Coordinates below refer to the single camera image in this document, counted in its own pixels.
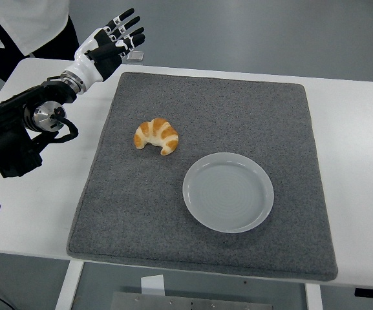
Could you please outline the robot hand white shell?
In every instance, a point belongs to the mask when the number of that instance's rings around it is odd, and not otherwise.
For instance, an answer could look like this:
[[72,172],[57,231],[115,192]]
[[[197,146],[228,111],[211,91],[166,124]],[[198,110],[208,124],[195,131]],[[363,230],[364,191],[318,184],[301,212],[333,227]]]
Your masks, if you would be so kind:
[[124,57],[145,41],[144,28],[133,30],[140,21],[133,14],[134,9],[130,8],[96,29],[77,49],[73,64],[61,73],[60,80],[76,94],[106,81]]

